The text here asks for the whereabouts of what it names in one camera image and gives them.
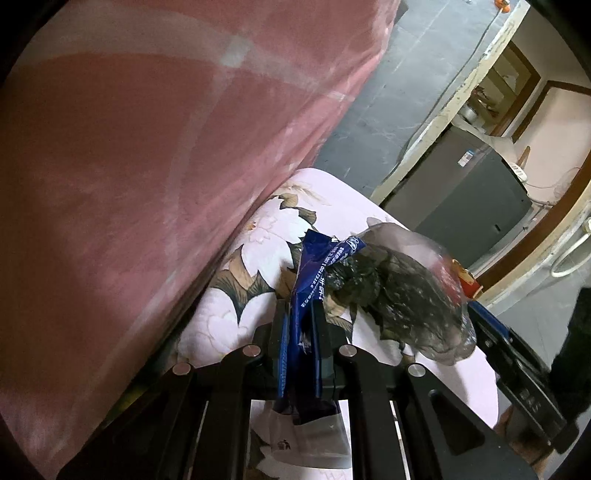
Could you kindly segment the blue snack bag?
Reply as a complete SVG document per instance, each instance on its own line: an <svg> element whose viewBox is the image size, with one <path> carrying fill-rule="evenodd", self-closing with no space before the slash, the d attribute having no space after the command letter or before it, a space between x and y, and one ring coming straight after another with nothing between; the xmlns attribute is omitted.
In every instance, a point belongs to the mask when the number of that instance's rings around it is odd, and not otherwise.
<svg viewBox="0 0 591 480"><path fill-rule="evenodd" d="M356 401L360 367L339 351L349 349L344 329L329 323L324 306L328 270L353 258L365 243L356 236L335 241L308 231L293 291L276 305L271 337L270 448L286 464L318 469L348 469L352 448L339 403Z"/></svg>

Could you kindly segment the black plastic bag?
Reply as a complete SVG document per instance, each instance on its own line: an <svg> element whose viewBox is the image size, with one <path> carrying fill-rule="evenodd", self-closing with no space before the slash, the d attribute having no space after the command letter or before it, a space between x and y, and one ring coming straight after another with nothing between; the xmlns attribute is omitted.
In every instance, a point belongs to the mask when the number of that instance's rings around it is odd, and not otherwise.
<svg viewBox="0 0 591 480"><path fill-rule="evenodd" d="M451 366L470 357L476 331L447 250L394 223L370 226L360 240L359 251L327 268L329 295L369 313L383 338L433 361Z"/></svg>

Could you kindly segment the pink floral tablecloth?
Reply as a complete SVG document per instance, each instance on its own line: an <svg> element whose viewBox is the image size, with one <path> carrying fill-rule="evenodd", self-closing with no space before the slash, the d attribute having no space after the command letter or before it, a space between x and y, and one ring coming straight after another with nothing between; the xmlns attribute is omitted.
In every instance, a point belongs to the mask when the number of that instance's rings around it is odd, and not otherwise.
<svg viewBox="0 0 591 480"><path fill-rule="evenodd" d="M345 240L377 223L405 228L385 210L329 173L302 169L259 206L239 230L214 279L207 286L186 328L180 334L176 358L194 367L211 365L252 341L256 327L273 321L277 300L290 298L300 262L305 232ZM370 352L380 362L398 365L399 343L381 339L376 321L363 310L332 302L332 315L345 327L349 343ZM466 360L445 366L422 354L419 363L431 370L489 427L499 415L496 375L476 348ZM353 479L352 469L311 469L277 462L271 456L271 404L252 402L250 465L246 479Z"/></svg>

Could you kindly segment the grey washing machine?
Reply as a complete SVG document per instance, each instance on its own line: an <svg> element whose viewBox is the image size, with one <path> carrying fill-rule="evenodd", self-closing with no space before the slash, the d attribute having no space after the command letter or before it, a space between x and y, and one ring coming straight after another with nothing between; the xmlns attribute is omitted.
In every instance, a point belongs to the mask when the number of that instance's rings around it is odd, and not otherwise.
<svg viewBox="0 0 591 480"><path fill-rule="evenodd" d="M409 229L469 267L532 207L502 156L477 136L449 127L384 202Z"/></svg>

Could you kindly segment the wooden storage shelf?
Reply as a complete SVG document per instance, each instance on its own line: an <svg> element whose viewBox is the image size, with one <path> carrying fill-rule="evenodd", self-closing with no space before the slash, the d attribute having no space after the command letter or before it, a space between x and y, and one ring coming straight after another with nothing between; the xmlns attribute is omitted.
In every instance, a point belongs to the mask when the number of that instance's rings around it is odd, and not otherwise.
<svg viewBox="0 0 591 480"><path fill-rule="evenodd" d="M541 80L541 75L510 41L484 79L472 90L459 115L482 133L502 136Z"/></svg>

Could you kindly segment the red plaid cloth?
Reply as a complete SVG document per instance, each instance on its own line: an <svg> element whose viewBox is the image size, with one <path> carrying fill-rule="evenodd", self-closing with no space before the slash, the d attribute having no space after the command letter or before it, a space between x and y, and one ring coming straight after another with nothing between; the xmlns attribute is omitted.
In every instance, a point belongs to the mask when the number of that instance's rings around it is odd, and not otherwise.
<svg viewBox="0 0 591 480"><path fill-rule="evenodd" d="M1 87L1 420L82 448L266 194L308 166L395 1L69 1Z"/></svg>

